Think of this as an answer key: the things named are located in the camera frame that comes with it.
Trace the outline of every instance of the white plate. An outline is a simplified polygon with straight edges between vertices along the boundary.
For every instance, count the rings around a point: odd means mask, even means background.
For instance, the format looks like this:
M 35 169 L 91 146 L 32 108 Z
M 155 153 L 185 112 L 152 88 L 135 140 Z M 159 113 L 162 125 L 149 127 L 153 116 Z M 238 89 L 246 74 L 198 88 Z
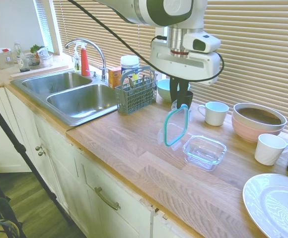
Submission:
M 256 225 L 269 238 L 288 238 L 288 177 L 256 175 L 243 188 L 244 204 Z

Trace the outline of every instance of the faucet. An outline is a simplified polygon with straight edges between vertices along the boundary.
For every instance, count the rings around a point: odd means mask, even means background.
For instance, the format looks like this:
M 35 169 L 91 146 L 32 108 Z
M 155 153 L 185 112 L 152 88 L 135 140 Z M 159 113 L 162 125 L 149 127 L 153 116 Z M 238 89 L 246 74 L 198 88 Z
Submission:
M 77 38 L 77 39 L 74 39 L 72 41 L 69 41 L 65 44 L 65 48 L 68 49 L 71 44 L 77 43 L 77 42 L 85 42 L 89 45 L 92 45 L 99 52 L 99 54 L 102 58 L 102 68 L 100 68 L 102 70 L 101 81 L 106 81 L 106 63 L 105 63 L 105 58 L 104 58 L 102 50 L 95 43 L 93 43 L 92 41 L 85 39 L 85 38 Z

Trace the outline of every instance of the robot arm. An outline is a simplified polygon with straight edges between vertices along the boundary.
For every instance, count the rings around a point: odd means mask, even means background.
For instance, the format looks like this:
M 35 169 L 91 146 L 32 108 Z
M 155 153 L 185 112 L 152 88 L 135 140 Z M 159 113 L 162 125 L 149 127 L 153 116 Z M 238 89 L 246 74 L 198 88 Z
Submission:
M 220 40 L 203 31 L 207 0 L 96 0 L 129 23 L 168 26 L 167 43 L 152 42 L 150 63 L 172 75 L 170 91 L 177 106 L 189 81 L 217 81 Z
M 193 0 L 97 0 L 130 23 L 169 26 L 184 22 L 193 12 Z

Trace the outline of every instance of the cabinet handle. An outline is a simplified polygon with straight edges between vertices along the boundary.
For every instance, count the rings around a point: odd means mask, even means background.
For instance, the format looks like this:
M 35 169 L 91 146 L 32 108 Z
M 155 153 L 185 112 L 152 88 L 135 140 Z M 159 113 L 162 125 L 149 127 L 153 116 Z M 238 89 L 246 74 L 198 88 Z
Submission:
M 46 154 L 45 151 L 43 151 L 43 152 L 40 151 L 40 152 L 38 153 L 38 156 L 43 156 L 43 155 L 45 155 L 45 154 Z
M 94 188 L 95 193 L 104 201 L 109 207 L 112 207 L 114 210 L 118 210 L 119 208 L 121 209 L 120 205 L 118 202 L 116 203 L 111 203 L 109 202 L 100 192 L 102 191 L 101 187 L 95 187 Z
M 42 150 L 42 149 L 43 149 L 42 146 L 36 146 L 36 148 L 35 148 L 36 151 L 39 151 L 39 150 Z

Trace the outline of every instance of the white cup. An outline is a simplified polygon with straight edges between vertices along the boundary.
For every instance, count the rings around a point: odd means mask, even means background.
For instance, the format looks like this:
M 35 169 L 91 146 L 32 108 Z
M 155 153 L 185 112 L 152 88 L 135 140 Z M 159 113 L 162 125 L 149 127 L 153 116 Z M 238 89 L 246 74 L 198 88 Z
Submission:
M 254 158 L 263 165 L 273 165 L 282 153 L 288 152 L 288 144 L 279 136 L 272 134 L 259 135 Z
M 205 121 L 210 125 L 222 125 L 229 111 L 228 105 L 220 102 L 208 102 L 205 105 L 199 105 L 198 111 L 205 117 Z

